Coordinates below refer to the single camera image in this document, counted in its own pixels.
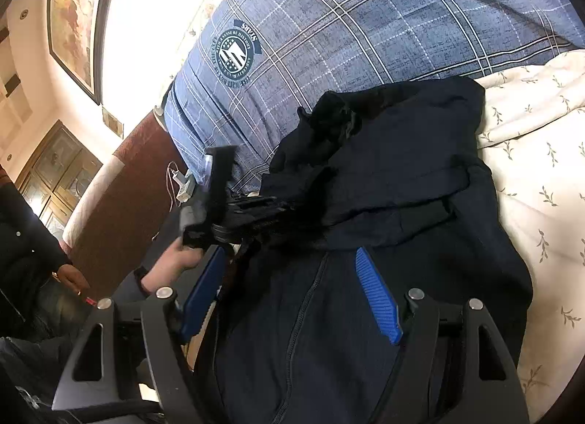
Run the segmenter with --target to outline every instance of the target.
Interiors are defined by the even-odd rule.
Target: glass cabinet door
[[[34,169],[53,190],[80,150],[81,145],[65,130],[60,130],[43,151]]]
[[[101,166],[101,162],[94,155],[87,150],[81,150],[59,181],[55,193],[69,208],[75,209]]]
[[[38,216],[47,204],[47,200],[51,196],[51,191],[43,184],[40,178],[31,173],[24,181],[22,196]]]
[[[71,211],[66,208],[57,198],[51,198],[47,207],[40,216],[40,220],[47,227],[51,234],[55,234],[58,231],[63,231]]]

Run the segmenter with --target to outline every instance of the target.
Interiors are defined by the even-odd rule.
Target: dark clothing
[[[0,166],[0,336],[18,336],[39,288],[69,257]]]
[[[150,271],[160,255],[178,237],[178,228],[178,209],[174,209],[163,222],[139,268],[130,273],[113,294],[116,302],[138,301],[146,297],[139,286],[139,279]],[[36,329],[39,332],[43,328],[51,330],[52,336],[56,338],[37,343],[24,339],[0,338],[0,374],[4,368],[5,375],[15,386],[27,390],[31,396],[37,396],[45,403],[52,403],[63,368],[73,349],[76,331],[91,312],[89,306],[78,307],[78,297],[68,289],[61,294],[51,293],[56,286],[63,287],[52,280],[43,286],[34,308]],[[54,313],[45,315],[42,310],[54,310]]]
[[[304,200],[321,226],[263,246],[216,307],[195,369],[216,412],[242,424],[368,422],[398,347],[356,275],[362,246],[405,293],[484,301],[518,361],[532,287],[477,155],[483,105],[479,84],[454,77],[328,92],[299,112],[261,194]]]
[[[14,387],[14,384],[0,365],[0,397],[2,397],[2,422],[18,424],[46,424]]]

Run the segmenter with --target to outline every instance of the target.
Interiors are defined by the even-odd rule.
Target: hand
[[[71,264],[63,264],[57,271],[59,281],[80,295],[83,290],[89,289],[90,284],[84,275]]]
[[[144,290],[155,290],[171,285],[186,269],[194,268],[203,257],[203,249],[184,247],[182,239],[177,238],[156,261],[151,271],[142,277]]]

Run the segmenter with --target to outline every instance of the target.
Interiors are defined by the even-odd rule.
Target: shirt logo patch
[[[250,26],[239,19],[233,20],[233,26],[214,37],[211,49],[215,71],[230,88],[250,81],[248,73],[252,69],[254,55],[262,54],[258,36]]]

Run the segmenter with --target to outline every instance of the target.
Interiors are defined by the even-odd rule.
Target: black jacket
[[[249,424],[369,421],[399,347],[357,277],[360,247],[404,292],[484,301],[518,361],[531,279],[478,158],[483,107],[483,88],[454,77],[328,92],[311,115],[299,112],[261,194],[307,202],[318,228],[262,246],[216,307],[195,370],[216,413]]]
[[[69,257],[0,166],[0,336],[18,336],[39,288]]]

